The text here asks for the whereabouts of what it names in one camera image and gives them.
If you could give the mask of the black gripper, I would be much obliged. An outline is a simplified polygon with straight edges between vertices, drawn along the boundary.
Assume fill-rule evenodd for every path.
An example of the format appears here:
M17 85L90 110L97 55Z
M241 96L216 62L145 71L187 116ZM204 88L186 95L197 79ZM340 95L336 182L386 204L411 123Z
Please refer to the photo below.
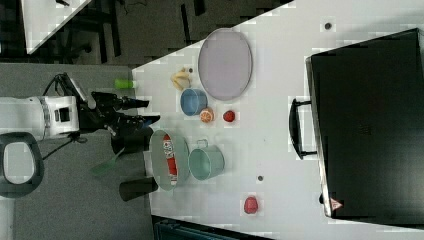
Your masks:
M92 92L91 96L96 104L94 109L89 108L87 103L79 104L79 132L81 134L103 129L108 130L113 137L124 137L160 120L159 115L142 117L122 113L122 110L146 108L149 105L148 100L127 96L119 97L114 93L104 92Z

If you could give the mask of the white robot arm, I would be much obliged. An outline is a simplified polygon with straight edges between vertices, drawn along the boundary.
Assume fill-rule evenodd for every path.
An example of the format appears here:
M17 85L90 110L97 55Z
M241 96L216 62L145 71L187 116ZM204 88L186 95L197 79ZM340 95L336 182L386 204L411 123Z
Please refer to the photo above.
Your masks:
M92 92L91 96L91 101L79 96L2 97L1 133L27 132L42 141L104 129L113 138L120 138L148 128L160 119L159 115L122 113L122 110L146 108L148 100L104 92Z

